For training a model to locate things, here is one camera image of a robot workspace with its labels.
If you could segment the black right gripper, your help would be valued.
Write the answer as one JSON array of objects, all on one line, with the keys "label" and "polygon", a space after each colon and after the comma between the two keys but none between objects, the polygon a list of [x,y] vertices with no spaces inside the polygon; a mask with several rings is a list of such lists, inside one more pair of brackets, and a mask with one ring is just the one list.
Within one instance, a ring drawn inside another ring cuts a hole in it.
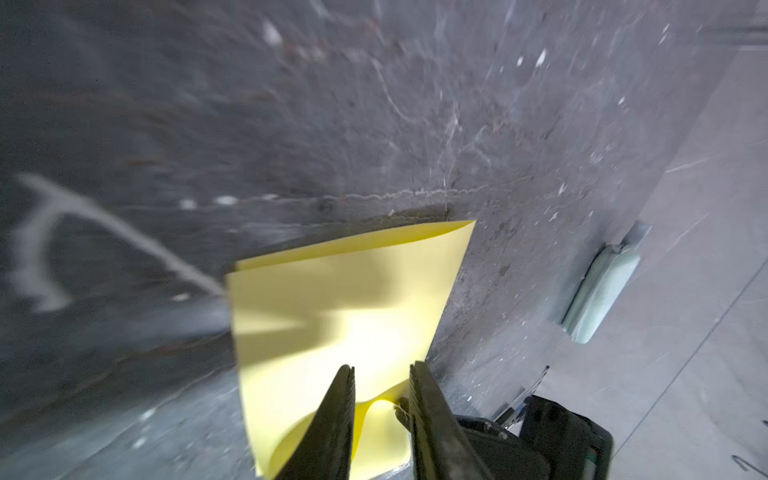
[{"label": "black right gripper", "polygon": [[[613,438],[607,430],[536,395],[524,401],[523,412],[517,434],[493,420],[455,416],[492,479],[608,477]],[[396,404],[396,416],[410,432],[405,399]]]}]

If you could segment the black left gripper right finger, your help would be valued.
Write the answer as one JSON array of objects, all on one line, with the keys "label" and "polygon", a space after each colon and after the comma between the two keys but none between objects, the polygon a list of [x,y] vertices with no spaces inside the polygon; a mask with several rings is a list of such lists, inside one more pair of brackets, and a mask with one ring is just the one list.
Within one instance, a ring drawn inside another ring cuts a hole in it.
[{"label": "black left gripper right finger", "polygon": [[408,417],[415,479],[492,479],[423,361],[410,366]]}]

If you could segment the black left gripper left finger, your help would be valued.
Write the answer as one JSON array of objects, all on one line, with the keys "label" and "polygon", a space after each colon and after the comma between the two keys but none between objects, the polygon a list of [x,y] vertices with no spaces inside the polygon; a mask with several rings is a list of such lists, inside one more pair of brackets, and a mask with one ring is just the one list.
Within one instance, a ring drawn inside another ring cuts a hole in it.
[{"label": "black left gripper left finger", "polygon": [[276,479],[349,479],[354,419],[354,368],[342,365]]}]

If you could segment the yellow square paper sheet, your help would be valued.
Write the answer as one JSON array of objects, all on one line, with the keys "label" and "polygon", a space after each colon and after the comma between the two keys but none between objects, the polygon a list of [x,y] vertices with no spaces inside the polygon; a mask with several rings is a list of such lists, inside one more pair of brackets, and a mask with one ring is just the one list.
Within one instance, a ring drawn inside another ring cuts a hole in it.
[{"label": "yellow square paper sheet", "polygon": [[426,358],[473,221],[408,225],[241,260],[227,276],[240,396],[256,472],[277,476],[338,369],[355,373],[351,477],[405,465],[395,414]]}]

